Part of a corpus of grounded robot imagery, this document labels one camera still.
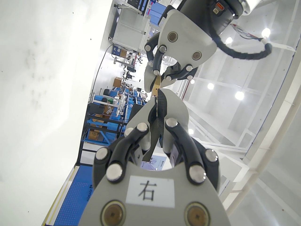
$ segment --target ceiling light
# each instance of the ceiling light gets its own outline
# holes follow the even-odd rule
[[[235,94],[235,98],[236,98],[237,100],[242,100],[242,99],[244,99],[244,93],[241,92],[241,91],[238,91],[238,92]]]
[[[265,29],[261,32],[261,35],[262,35],[262,37],[264,37],[264,38],[270,37],[270,34],[271,34],[271,30],[268,29],[268,28],[265,28]]]
[[[214,89],[214,84],[209,83],[207,87],[208,87],[208,89]]]
[[[230,43],[232,43],[233,42],[233,39],[231,38],[231,37],[228,37],[227,39],[226,39],[226,44],[230,44]]]

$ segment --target metal screw head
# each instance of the metal screw head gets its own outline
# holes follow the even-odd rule
[[[140,131],[140,132],[145,132],[147,130],[147,124],[144,123],[144,122],[141,122],[137,125],[137,129]]]
[[[189,168],[189,176],[196,183],[202,183],[206,179],[206,172],[200,165],[193,165]]]
[[[97,150],[95,157],[98,160],[103,160],[108,154],[108,149],[106,147],[102,147]]]
[[[121,177],[121,175],[122,175],[122,167],[118,163],[109,165],[106,171],[106,176],[109,181],[116,181]]]
[[[186,66],[186,71],[192,71],[192,66],[191,65]]]
[[[192,59],[193,60],[199,60],[202,57],[202,53],[199,51],[196,51],[193,55],[192,55]]]
[[[167,39],[170,41],[170,42],[175,42],[177,41],[178,39],[178,34],[176,32],[170,32],[167,36]]]
[[[178,121],[175,118],[168,118],[166,120],[166,125],[169,127],[176,127],[178,125]]]
[[[101,212],[101,222],[104,226],[121,226],[126,217],[126,210],[119,201],[107,203]]]
[[[208,226],[209,214],[205,206],[194,202],[185,209],[185,223],[187,226]]]
[[[149,51],[151,50],[151,46],[150,46],[149,44],[147,44],[147,45],[144,47],[144,49],[145,49],[147,52],[149,52]]]
[[[124,131],[124,137],[127,137],[134,129],[132,127],[127,128]]]
[[[205,155],[210,162],[215,162],[218,159],[217,153],[213,149],[207,149]]]
[[[167,50],[167,48],[166,48],[166,46],[164,46],[164,45],[161,45],[161,46],[159,47],[159,51],[160,51],[161,53],[165,53],[166,50]]]

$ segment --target cardboard box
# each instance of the cardboard box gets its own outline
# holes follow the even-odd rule
[[[119,88],[121,86],[121,82],[122,82],[121,77],[115,77],[113,87],[118,87]]]
[[[121,50],[120,51],[120,57],[126,57],[127,56],[127,51],[126,50]]]
[[[88,135],[88,139],[89,140],[97,140],[98,139],[98,135],[99,135],[99,132],[96,132],[96,131],[90,129],[89,135]]]
[[[103,118],[110,119],[110,115],[102,115]]]
[[[102,117],[102,114],[94,114],[93,116]],[[103,122],[102,120],[92,119],[93,122]]]
[[[102,114],[94,114],[94,116],[96,116],[96,117],[102,117],[103,115],[102,115]],[[97,120],[97,119],[92,119],[92,121],[93,121],[93,122],[104,123],[104,121],[102,121],[102,120]],[[101,126],[101,125],[96,125],[96,124],[91,124],[91,126],[92,126],[92,127],[101,127],[101,128],[102,128],[102,127],[106,127],[106,126]]]
[[[106,105],[104,107],[104,111],[103,111],[103,115],[111,115],[112,111],[113,111],[114,107],[113,106],[109,106],[109,105]]]

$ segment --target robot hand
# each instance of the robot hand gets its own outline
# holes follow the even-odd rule
[[[80,226],[228,225],[217,195],[218,157],[187,133],[188,111],[172,91],[159,89],[128,123],[125,137],[95,155],[93,187]],[[172,169],[140,169],[157,143]]]
[[[263,43],[265,50],[249,54],[228,48],[219,35],[243,13],[249,14],[260,0],[182,0],[177,9],[167,6],[159,20],[162,30],[145,45],[149,64],[145,70],[144,89],[152,90],[160,73],[163,56],[170,56],[177,63],[168,67],[161,76],[161,87],[176,80],[192,79],[197,68],[220,48],[233,58],[262,59],[272,52],[272,45],[263,38],[252,37]]]

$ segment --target white label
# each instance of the white label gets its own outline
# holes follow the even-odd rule
[[[174,181],[131,175],[126,203],[174,208]]]

